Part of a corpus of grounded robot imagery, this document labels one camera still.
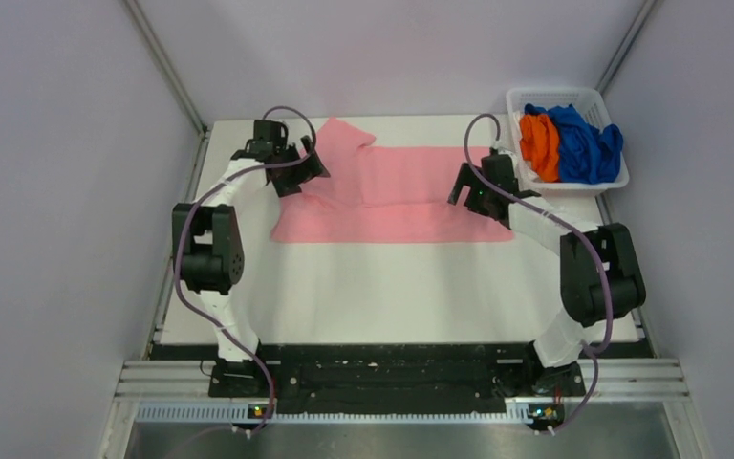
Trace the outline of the pink t shirt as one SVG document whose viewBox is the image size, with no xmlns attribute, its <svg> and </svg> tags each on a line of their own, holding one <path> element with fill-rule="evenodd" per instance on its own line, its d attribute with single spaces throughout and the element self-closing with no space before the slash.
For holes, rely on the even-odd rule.
<svg viewBox="0 0 734 459">
<path fill-rule="evenodd" d="M 379 146 L 375 135 L 329 118 L 316 151 L 330 172 L 280 200 L 274 242 L 506 243 L 510 229 L 450 205 L 447 198 L 465 158 L 485 152 L 459 146 Z"/>
</svg>

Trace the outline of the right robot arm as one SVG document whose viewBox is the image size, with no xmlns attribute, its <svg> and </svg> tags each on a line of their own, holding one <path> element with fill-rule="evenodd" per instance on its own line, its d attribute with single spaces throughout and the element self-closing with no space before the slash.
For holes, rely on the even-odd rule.
<svg viewBox="0 0 734 459">
<path fill-rule="evenodd" d="M 460 195 L 471 212 L 487 217 L 517 236 L 526 236 L 556 255 L 559 304 L 530 348 L 536 359 L 522 368 L 525 387 L 547 394 L 560 383 L 559 367 L 580 354 L 594 356 L 612 341 L 615 321 L 644 304 L 646 287 L 629 229 L 600 224 L 522 189 L 511 156 L 497 150 L 480 164 L 465 160 L 448 202 Z"/>
</svg>

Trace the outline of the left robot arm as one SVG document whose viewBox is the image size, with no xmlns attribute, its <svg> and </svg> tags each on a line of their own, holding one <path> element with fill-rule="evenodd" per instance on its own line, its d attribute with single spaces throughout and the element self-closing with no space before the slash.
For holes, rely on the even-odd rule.
<svg viewBox="0 0 734 459">
<path fill-rule="evenodd" d="M 219 374 L 231 376 L 250 396 L 265 389 L 270 372 L 257 355 L 260 340 L 234 296 L 254 259 L 254 245 L 245 242 L 240 224 L 243 206 L 264 191 L 297 194 L 308 181 L 329 174 L 315 150 L 315 129 L 299 142 L 289 134 L 282 121 L 254 120 L 248 139 L 231 152 L 219 177 L 171 213 L 175 295 L 212 327 Z"/>
</svg>

